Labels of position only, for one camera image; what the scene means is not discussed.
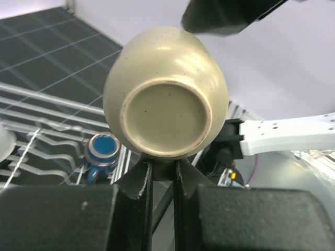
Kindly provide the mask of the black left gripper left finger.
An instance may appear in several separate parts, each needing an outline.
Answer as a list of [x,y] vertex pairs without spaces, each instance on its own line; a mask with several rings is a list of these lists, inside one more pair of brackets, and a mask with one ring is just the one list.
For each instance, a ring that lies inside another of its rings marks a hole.
[[1,250],[150,250],[152,163],[112,185],[16,186],[1,192]]

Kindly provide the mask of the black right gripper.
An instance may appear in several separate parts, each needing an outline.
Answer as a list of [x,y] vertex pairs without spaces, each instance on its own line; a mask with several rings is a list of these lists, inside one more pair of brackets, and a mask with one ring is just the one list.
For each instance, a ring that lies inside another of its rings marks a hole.
[[277,0],[192,0],[181,19],[189,33],[235,35],[282,6]]

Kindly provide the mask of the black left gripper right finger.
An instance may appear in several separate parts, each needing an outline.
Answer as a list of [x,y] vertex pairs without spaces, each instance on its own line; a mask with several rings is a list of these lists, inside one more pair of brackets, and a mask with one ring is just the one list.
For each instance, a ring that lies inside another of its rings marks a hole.
[[334,250],[334,228],[311,193],[219,187],[186,159],[174,165],[176,250]]

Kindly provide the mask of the dark blue mug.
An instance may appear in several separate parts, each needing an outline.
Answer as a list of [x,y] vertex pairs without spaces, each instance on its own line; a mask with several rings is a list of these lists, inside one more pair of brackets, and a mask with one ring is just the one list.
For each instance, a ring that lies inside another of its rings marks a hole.
[[112,174],[118,165],[120,147],[120,142],[111,132],[100,132],[90,138],[84,147],[87,184],[95,184]]

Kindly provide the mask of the small beige cup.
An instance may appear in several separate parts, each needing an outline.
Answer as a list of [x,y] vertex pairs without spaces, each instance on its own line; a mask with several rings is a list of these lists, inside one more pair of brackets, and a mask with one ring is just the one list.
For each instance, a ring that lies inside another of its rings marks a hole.
[[175,161],[219,134],[228,111],[222,71],[202,42],[177,27],[156,27],[128,41],[107,76],[103,111],[111,132],[169,180]]

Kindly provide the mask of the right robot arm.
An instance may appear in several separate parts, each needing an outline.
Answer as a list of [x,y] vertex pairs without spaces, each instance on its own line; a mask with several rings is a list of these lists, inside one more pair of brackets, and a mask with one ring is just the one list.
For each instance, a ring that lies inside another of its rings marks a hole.
[[[183,28],[193,34],[235,35],[264,19],[285,1],[190,1]],[[334,150],[334,113],[276,121],[228,119],[204,153],[193,159],[220,186],[236,178],[235,160],[276,151]]]

